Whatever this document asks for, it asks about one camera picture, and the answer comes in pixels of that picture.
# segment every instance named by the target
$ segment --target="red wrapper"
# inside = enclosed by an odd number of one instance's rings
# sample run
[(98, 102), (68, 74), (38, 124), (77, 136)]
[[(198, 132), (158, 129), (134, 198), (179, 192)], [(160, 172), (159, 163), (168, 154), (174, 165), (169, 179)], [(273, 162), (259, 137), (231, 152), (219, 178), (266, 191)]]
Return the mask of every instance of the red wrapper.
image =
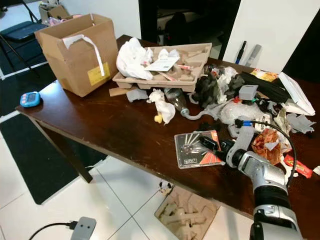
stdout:
[[(292, 167), (294, 165), (294, 158), (290, 155), (286, 155), (284, 158), (285, 164)], [(303, 165), (301, 162), (296, 161), (296, 167), (295, 170), (305, 176), (307, 179), (311, 178), (312, 176), (312, 170), (309, 169), (307, 166)]]

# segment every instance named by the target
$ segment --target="table leg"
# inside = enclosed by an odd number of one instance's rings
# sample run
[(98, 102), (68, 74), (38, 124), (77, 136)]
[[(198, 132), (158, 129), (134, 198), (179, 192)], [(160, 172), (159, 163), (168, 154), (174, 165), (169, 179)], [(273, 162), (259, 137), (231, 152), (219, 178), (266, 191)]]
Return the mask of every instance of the table leg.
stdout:
[(72, 149), (68, 146), (66, 140), (59, 133), (52, 131), (46, 127), (41, 126), (36, 120), (29, 118), (31, 122), (39, 129), (39, 131), (45, 136), (45, 138), (63, 155), (66, 160), (73, 166), (78, 174), (90, 183), (93, 179), (90, 173), (87, 171), (83, 163), (75, 157)]

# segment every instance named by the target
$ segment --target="power cord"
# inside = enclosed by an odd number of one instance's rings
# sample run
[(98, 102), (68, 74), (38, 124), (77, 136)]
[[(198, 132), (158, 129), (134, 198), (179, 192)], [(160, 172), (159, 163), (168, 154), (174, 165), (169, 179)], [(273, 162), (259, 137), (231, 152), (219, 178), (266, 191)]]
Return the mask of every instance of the power cord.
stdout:
[(290, 183), (292, 182), (292, 179), (294, 178), (294, 173), (295, 173), (295, 169), (296, 169), (296, 166), (297, 166), (297, 152), (296, 152), (296, 148), (295, 148), (294, 143), (292, 142), (291, 138), (284, 131), (282, 131), (280, 127), (278, 127), (276, 125), (273, 125), (273, 124), (270, 124), (270, 123), (267, 123), (267, 122), (263, 122), (263, 121), (255, 121), (255, 120), (240, 120), (240, 119), (236, 119), (235, 120), (235, 125), (237, 127), (241, 127), (242, 125), (247, 125), (247, 124), (250, 124), (250, 123), (252, 123), (252, 124), (262, 124), (262, 125), (274, 128), (274, 129), (278, 130), (280, 133), (282, 133), (283, 136), (286, 139), (288, 139), (288, 141), (289, 141), (289, 143), (291, 145), (292, 151), (293, 151), (293, 166), (292, 166), (292, 170), (291, 170), (290, 176), (288, 178), (288, 182), (286, 183), (286, 187), (288, 189), (289, 186), (290, 186)]
[(37, 235), (43, 229), (46, 229), (46, 228), (49, 228), (52, 226), (57, 226), (57, 225), (64, 225), (64, 226), (68, 226), (69, 229), (74, 230), (77, 223), (78, 223), (77, 221), (72, 221), (72, 222), (56, 222), (56, 223), (51, 223), (51, 224), (45, 225), (42, 228), (40, 228), (39, 230), (37, 230), (34, 234), (32, 234), (32, 236), (29, 238), (29, 240), (33, 239), (35, 237), (35, 235)]

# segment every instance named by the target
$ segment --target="pen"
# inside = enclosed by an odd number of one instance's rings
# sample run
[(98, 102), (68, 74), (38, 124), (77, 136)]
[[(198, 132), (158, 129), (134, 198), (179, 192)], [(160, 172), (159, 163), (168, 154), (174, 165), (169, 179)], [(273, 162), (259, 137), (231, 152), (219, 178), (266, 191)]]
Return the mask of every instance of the pen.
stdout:
[(239, 64), (240, 59), (241, 59), (241, 57), (242, 57), (242, 54), (244, 54), (244, 49), (245, 49), (246, 44), (247, 44), (247, 41), (244, 41), (244, 42), (242, 43), (242, 47), (241, 47), (241, 49), (240, 49), (240, 51), (239, 51), (238, 56), (236, 57), (236, 61), (235, 61), (236, 64)]

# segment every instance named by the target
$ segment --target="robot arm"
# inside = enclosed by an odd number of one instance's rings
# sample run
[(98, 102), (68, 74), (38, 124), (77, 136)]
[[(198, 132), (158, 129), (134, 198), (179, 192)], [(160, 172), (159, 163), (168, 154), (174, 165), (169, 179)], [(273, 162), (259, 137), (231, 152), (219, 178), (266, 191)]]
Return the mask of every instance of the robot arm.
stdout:
[[(199, 140), (228, 166), (237, 168), (251, 179), (255, 209), (250, 240), (302, 240), (296, 214), (289, 203), (284, 172), (256, 153), (245, 150), (253, 136), (251, 131), (242, 127), (236, 143), (231, 140), (221, 142), (222, 151), (216, 151), (217, 143), (210, 138)], [(241, 138), (241, 133), (246, 134), (247, 139)]]

